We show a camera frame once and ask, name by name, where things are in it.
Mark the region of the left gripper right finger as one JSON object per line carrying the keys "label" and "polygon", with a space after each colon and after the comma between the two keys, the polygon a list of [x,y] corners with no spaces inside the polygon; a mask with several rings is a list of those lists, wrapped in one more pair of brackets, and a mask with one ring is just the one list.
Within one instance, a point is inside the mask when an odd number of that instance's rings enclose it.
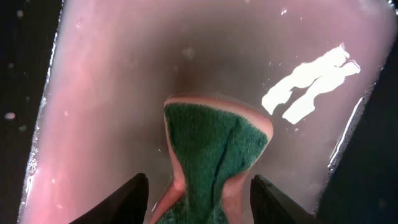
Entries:
{"label": "left gripper right finger", "polygon": [[260,174],[250,184],[254,224],[320,224],[313,215]]}

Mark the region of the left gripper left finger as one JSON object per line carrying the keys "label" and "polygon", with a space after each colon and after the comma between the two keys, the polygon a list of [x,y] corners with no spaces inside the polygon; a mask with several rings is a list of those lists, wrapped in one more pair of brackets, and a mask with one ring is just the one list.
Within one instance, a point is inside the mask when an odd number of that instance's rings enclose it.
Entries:
{"label": "left gripper left finger", "polygon": [[149,180],[138,173],[70,224],[143,224],[148,198]]}

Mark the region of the green and orange sponge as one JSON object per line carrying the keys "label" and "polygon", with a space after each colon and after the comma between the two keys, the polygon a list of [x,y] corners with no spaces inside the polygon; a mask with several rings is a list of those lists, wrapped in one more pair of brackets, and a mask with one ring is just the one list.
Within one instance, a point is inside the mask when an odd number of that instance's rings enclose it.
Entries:
{"label": "green and orange sponge", "polygon": [[243,183],[273,137],[247,106],[180,96],[164,103],[173,181],[151,223],[241,223]]}

